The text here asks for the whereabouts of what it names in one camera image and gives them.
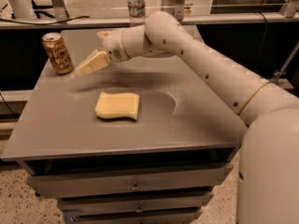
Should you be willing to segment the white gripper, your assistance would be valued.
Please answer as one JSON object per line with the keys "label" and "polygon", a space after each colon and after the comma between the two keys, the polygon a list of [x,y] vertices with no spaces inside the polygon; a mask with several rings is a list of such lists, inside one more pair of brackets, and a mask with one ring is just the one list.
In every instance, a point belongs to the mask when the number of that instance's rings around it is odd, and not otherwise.
{"label": "white gripper", "polygon": [[107,67],[111,61],[124,62],[129,59],[126,54],[122,35],[124,29],[116,29],[113,31],[100,31],[97,37],[102,43],[103,51],[93,51],[76,69],[78,76],[86,76],[97,70]]}

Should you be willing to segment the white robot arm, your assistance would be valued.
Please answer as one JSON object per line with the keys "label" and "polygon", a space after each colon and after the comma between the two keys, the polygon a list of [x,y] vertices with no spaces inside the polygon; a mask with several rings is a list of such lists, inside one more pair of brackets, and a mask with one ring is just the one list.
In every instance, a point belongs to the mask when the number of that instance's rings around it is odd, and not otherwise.
{"label": "white robot arm", "polygon": [[299,98],[196,40],[170,14],[99,35],[80,76],[136,56],[179,56],[243,121],[237,224],[299,224]]}

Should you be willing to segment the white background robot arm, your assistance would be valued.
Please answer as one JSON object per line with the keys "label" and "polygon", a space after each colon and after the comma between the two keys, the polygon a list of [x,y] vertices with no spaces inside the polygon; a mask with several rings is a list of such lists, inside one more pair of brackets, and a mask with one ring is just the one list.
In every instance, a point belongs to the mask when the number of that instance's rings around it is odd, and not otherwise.
{"label": "white background robot arm", "polygon": [[31,0],[7,0],[7,3],[16,19],[29,20],[36,18]]}

